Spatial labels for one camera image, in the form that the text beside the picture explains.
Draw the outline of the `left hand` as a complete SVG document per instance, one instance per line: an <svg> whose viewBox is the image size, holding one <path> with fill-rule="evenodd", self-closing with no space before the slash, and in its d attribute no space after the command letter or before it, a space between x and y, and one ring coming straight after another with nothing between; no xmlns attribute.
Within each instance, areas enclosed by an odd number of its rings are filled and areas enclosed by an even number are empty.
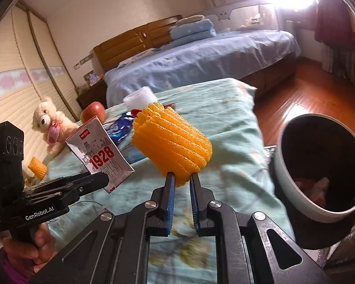
<svg viewBox="0 0 355 284"><path fill-rule="evenodd" d="M12 237L2 240L3 247L12 266L23 276L30 278L40 271L56 254L55 238L47 223L43 223L34 233L29 244Z"/></svg>

